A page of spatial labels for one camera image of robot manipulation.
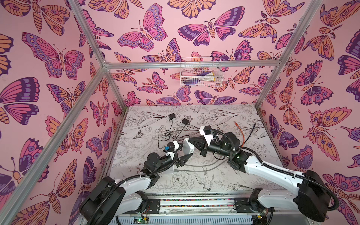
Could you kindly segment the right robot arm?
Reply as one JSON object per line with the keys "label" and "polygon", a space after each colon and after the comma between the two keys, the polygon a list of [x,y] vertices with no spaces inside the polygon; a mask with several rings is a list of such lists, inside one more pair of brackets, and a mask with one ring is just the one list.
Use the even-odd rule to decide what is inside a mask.
{"label": "right robot arm", "polygon": [[208,152],[218,154],[225,157],[227,164],[235,171],[259,176],[285,189],[282,192],[271,192],[257,187],[247,200],[235,201],[237,211],[267,211],[273,214],[276,208],[289,209],[313,221],[324,222],[327,212],[340,206],[335,193],[326,187],[316,172],[302,173],[270,164],[254,150],[244,147],[234,133],[220,135],[221,138],[214,132],[187,138],[183,149],[198,149],[203,157]]}

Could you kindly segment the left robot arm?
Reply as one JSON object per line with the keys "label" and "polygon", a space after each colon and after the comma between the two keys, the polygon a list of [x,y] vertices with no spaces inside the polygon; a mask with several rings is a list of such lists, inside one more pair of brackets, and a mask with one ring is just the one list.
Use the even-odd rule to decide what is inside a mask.
{"label": "left robot arm", "polygon": [[188,139],[183,144],[172,142],[166,147],[165,155],[150,153],[141,172],[123,180],[103,178],[79,206],[80,214],[88,225],[108,225],[114,217],[129,211],[142,213],[147,196],[143,190],[154,186],[160,173],[182,167],[192,157],[195,146]]}

